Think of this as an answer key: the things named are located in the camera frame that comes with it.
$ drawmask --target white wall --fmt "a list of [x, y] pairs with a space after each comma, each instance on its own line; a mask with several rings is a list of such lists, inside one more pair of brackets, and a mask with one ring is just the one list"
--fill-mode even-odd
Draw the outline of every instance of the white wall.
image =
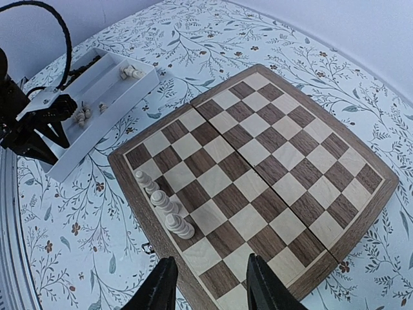
[[[17, 0], [0, 0], [0, 6]], [[65, 20], [73, 46], [160, 0], [43, 0]], [[31, 78], [65, 53], [63, 32], [46, 10], [34, 6], [0, 14], [0, 47], [6, 52], [10, 76]]]
[[411, 0], [231, 0], [337, 48], [413, 101]]

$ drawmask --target black cable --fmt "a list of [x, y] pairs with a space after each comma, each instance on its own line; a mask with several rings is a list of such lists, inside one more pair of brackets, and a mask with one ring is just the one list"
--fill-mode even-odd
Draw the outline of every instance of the black cable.
[[59, 22], [59, 25], [63, 29], [63, 33], [65, 34], [65, 41], [66, 41], [66, 67], [65, 67], [65, 71], [63, 72], [62, 80], [60, 84], [57, 86], [58, 89], [61, 89], [63, 85], [66, 83], [66, 80], [68, 78], [69, 71], [70, 71], [70, 64], [72, 63], [72, 42], [70, 41], [69, 29], [67, 28], [66, 23], [61, 17], [61, 15], [52, 6], [44, 2], [40, 2], [40, 1], [19, 1], [15, 3], [10, 3], [9, 5], [5, 5], [1, 7], [0, 13], [4, 12], [5, 10], [8, 10], [9, 8], [15, 8], [17, 6], [23, 6], [23, 5], [40, 6], [41, 8], [48, 10], [57, 19], [57, 21]]
[[30, 95], [31, 95], [33, 92], [35, 92], [36, 90], [43, 90], [43, 89], [45, 89], [45, 88], [46, 88], [45, 86], [34, 87], [34, 88], [30, 89], [30, 90], [27, 92], [26, 96], [30, 96]]

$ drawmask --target dark square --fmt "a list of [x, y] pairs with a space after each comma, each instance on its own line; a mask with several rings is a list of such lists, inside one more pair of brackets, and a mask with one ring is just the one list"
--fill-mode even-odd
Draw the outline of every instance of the dark square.
[[194, 212], [210, 199], [197, 180], [185, 186], [176, 195], [189, 213]]
[[265, 98], [267, 98], [269, 101], [273, 101], [280, 97], [282, 94], [284, 94], [280, 89], [277, 87], [273, 86], [273, 84], [267, 84], [258, 92], [263, 95]]
[[254, 114], [254, 110], [242, 101], [236, 103], [232, 107], [229, 107], [227, 112], [239, 123]]
[[198, 126], [191, 131], [191, 134], [202, 146], [205, 146], [219, 136], [219, 132], [209, 123], [204, 123], [201, 126]]
[[162, 173], [174, 168], [182, 161], [179, 155], [172, 147], [167, 147], [165, 150], [155, 155], [154, 161]]
[[291, 174], [305, 189], [309, 189], [323, 175], [308, 159], [304, 158], [292, 170]]
[[175, 192], [172, 190], [171, 186], [169, 185], [169, 182], [165, 179], [164, 176], [158, 177], [158, 179], [155, 180], [155, 183], [159, 185], [159, 189], [161, 191], [164, 191], [168, 197], [171, 197], [175, 194]]
[[223, 137], [236, 150], [252, 140], [252, 136], [240, 125], [228, 130], [223, 134]]
[[222, 260], [199, 278], [215, 299], [227, 294], [239, 284], [238, 279]]
[[324, 175], [340, 192], [345, 190], [354, 179], [353, 175], [338, 161]]
[[358, 210], [344, 195], [340, 194], [336, 200], [327, 209], [328, 213], [335, 219], [342, 228], [347, 225], [357, 215]]
[[280, 146], [287, 142], [287, 140], [272, 127], [264, 130], [256, 137], [256, 139], [270, 153], [274, 153]]
[[175, 141], [181, 139], [185, 134], [188, 133], [188, 129], [181, 123], [180, 120], [176, 120], [168, 127], [162, 129], [162, 133], [168, 139], [169, 142], [174, 143]]
[[270, 125], [277, 123], [285, 116], [285, 114], [273, 104], [266, 105], [259, 110], [257, 114]]
[[273, 189], [265, 190], [251, 204], [267, 223], [270, 223], [287, 208], [285, 202]]
[[222, 259], [245, 243], [243, 237], [229, 221], [219, 226], [206, 237]]
[[251, 169], [251, 166], [237, 152], [221, 160], [218, 165], [231, 181], [235, 181]]
[[303, 153], [304, 156], [308, 156], [319, 145], [318, 142], [304, 130], [292, 137], [290, 142], [297, 150]]
[[234, 184], [229, 185], [212, 200], [227, 218], [233, 217], [233, 215], [248, 205], [248, 200]]
[[305, 192], [290, 208], [307, 227], [310, 227], [325, 211], [309, 192]]
[[348, 145], [334, 133], [329, 135], [321, 145], [336, 159], [339, 159], [348, 149]]
[[293, 242], [288, 245], [288, 248], [305, 267], [310, 265], [325, 249], [321, 242], [308, 229], [294, 239]]
[[293, 111], [288, 113], [288, 116], [290, 116], [290, 118], [298, 125], [300, 125], [301, 128], [306, 127], [309, 123], [315, 120], [315, 117], [301, 106], [296, 107]]
[[374, 172], [372, 167], [365, 165], [359, 174], [356, 176], [358, 182], [360, 182], [369, 193], [373, 193], [381, 182], [381, 177]]
[[126, 158], [128, 159], [132, 169], [135, 170], [136, 168], [139, 168], [142, 164], [150, 160], [152, 157], [146, 149], [146, 146], [142, 143], [131, 150], [129, 153], [127, 153]]
[[178, 245], [178, 247], [180, 248], [181, 251], [185, 251], [186, 249], [188, 249], [189, 247], [193, 246], [195, 243], [197, 243], [198, 241], [200, 241], [200, 239], [204, 238], [204, 234], [202, 233], [201, 229], [198, 227], [198, 225], [196, 225], [196, 222], [192, 219], [191, 215], [188, 215], [185, 220], [191, 224], [192, 226], [194, 226], [195, 229], [195, 235], [191, 238], [191, 239], [182, 239], [180, 237], [178, 237], [177, 234], [173, 234], [171, 233], [171, 236], [173, 237], [173, 239], [175, 240], [176, 244]]
[[193, 153], [184, 162], [197, 178], [215, 165], [215, 161], [205, 149]]
[[214, 100], [209, 100], [206, 103], [196, 108], [198, 112], [206, 119], [211, 119], [224, 111]]
[[284, 241], [269, 225], [264, 227], [259, 233], [249, 239], [248, 245], [266, 262], [269, 262], [287, 247]]
[[256, 166], [256, 171], [270, 186], [273, 186], [288, 170], [273, 155], [270, 155]]
[[240, 82], [234, 87], [230, 88], [230, 92], [237, 96], [239, 99], [244, 99], [245, 97], [255, 92], [255, 90], [245, 82]]

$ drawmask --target robotic arm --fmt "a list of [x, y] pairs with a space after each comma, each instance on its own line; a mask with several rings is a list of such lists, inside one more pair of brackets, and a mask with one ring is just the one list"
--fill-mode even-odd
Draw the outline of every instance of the robotic arm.
[[45, 3], [20, 1], [0, 8], [0, 13], [21, 5], [40, 6], [57, 18], [65, 33], [66, 68], [62, 81], [56, 88], [45, 88], [30, 101], [7, 74], [6, 54], [0, 48], [0, 145], [18, 155], [53, 165], [57, 158], [37, 132], [63, 148], [70, 146], [61, 122], [75, 112], [77, 104], [68, 94], [61, 94], [60, 90], [64, 87], [70, 71], [72, 44], [62, 17]]

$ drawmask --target flower pattern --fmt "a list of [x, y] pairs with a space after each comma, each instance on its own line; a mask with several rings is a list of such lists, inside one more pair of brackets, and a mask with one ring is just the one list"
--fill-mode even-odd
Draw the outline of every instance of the flower pattern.
[[[116, 310], [133, 296], [158, 257], [142, 252], [147, 242], [142, 219], [132, 214], [107, 156], [160, 117], [255, 63], [270, 67], [348, 126], [400, 178], [387, 208], [304, 305], [324, 310], [412, 307], [413, 108], [386, 85], [336, 49], [216, 0], [166, 0], [151, 6], [74, 47], [74, 61], [92, 47], [153, 64], [159, 75], [166, 74], [64, 183], [51, 180], [35, 160], [19, 158], [26, 252], [45, 310]], [[25, 90], [51, 84], [63, 66], [61, 57]], [[178, 309], [190, 309], [179, 292], [176, 302]]]

